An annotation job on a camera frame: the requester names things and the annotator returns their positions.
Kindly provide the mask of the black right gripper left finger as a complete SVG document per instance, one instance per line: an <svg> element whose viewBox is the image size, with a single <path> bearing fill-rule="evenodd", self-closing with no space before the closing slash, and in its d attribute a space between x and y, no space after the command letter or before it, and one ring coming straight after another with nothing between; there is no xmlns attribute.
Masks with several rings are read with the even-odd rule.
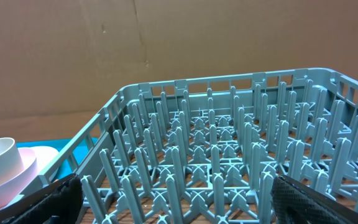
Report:
<svg viewBox="0 0 358 224"><path fill-rule="evenodd" d="M83 206L81 180L70 174L0 210L0 224L75 224Z"/></svg>

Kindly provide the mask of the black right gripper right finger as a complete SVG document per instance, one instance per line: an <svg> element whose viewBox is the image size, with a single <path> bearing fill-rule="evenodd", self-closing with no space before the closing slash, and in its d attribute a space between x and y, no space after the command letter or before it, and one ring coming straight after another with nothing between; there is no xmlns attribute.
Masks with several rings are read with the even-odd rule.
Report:
<svg viewBox="0 0 358 224"><path fill-rule="evenodd" d="M358 213L287 175L274 178L272 207L279 224L358 224Z"/></svg>

